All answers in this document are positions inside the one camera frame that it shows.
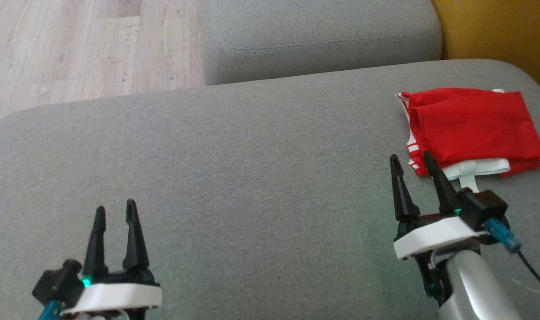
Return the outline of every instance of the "mustard yellow upholstery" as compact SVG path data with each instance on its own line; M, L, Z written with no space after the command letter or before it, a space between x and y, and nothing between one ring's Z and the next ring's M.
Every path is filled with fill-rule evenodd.
M442 25L443 59L512 63L540 85L540 0L432 0Z

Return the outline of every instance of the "red folded cloth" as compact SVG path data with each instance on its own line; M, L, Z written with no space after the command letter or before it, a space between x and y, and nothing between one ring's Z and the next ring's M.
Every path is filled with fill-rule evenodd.
M506 158L511 170L502 176L540 168L540 139L520 92L440 88L402 96L421 154L430 150L441 167ZM414 160L417 172L428 174L424 161Z

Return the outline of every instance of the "wooden floor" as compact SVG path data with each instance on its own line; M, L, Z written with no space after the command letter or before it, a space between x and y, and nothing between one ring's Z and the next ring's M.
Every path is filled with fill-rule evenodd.
M203 83L203 0L0 0L0 119Z

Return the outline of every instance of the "green led light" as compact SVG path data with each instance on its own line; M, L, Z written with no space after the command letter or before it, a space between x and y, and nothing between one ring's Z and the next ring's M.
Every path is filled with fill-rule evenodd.
M81 281L85 285L85 288L88 288L92 284L92 277L91 276L84 277L83 279L81 279Z

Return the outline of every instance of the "gray fabric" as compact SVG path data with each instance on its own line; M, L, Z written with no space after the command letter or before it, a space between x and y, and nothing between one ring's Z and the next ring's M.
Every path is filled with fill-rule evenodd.
M430 0L207 0L207 84L437 60Z
M522 91L540 134L540 87L489 60L432 61L40 107L0 121L0 319L32 319L47 268L83 261L95 209L106 259L125 254L138 203L163 306L151 319L426 319L437 304L396 260L389 156L423 213L429 178L406 166L398 91ZM540 272L540 170L478 178L509 203ZM516 257L483 248L525 319L540 296Z

